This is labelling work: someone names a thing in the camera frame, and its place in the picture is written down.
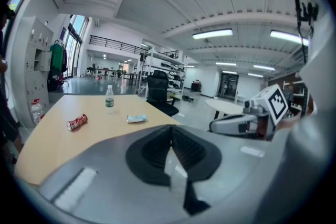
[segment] metal railing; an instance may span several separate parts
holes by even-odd
[[[178,56],[179,56],[179,52],[178,52],[178,50],[173,50],[173,51],[164,52],[164,53],[162,53],[162,55],[166,55],[168,57],[170,57],[171,55],[173,55],[172,58],[173,59],[177,59]]]
[[[117,50],[123,50],[127,52],[131,52],[133,54],[143,54],[147,50],[133,46],[131,44],[123,43],[120,41],[116,41],[113,39],[103,38],[103,37],[97,37],[91,35],[90,37],[90,43],[92,45],[98,45],[98,46],[104,46],[107,48],[117,49]]]

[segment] red can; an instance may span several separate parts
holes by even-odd
[[[82,114],[80,117],[76,118],[74,121],[68,121],[67,127],[70,131],[78,128],[88,121],[88,117],[85,114]]]

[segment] bottle label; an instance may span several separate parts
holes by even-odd
[[[114,100],[105,100],[105,106],[107,107],[107,108],[112,108],[113,107],[113,101]]]

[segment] black office chair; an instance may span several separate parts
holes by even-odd
[[[168,116],[178,114],[178,109],[174,107],[175,100],[179,98],[172,97],[172,104],[167,103],[168,78],[163,71],[155,70],[153,75],[147,77],[148,97],[147,102]]]

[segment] ceiling lamp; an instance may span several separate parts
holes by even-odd
[[[252,73],[249,73],[248,75],[249,76],[253,76],[253,77],[259,77],[259,78],[263,78],[264,77],[263,75],[252,74]]]
[[[217,62],[216,65],[219,66],[236,66],[236,63],[231,63],[231,62]]]
[[[232,72],[232,71],[223,71],[223,73],[228,73],[228,74],[237,74],[237,72]]]
[[[204,33],[199,33],[193,35],[194,39],[201,39],[201,38],[208,38],[208,37],[222,37],[222,36],[232,36],[233,32],[232,29],[223,29],[223,30],[216,30],[216,31],[209,31]]]
[[[260,68],[260,69],[266,69],[266,70],[271,70],[271,71],[275,71],[274,67],[264,67],[264,66],[258,66],[258,65],[254,65],[254,68]]]
[[[289,34],[289,33],[285,33],[285,32],[279,32],[279,31],[271,31],[271,37],[275,37],[275,38],[280,38],[283,40],[287,40],[287,41],[291,41],[297,44],[301,44],[301,38],[297,35],[293,35],[293,34]],[[303,44],[305,46],[308,46],[309,42],[308,39],[304,38],[303,39]]]

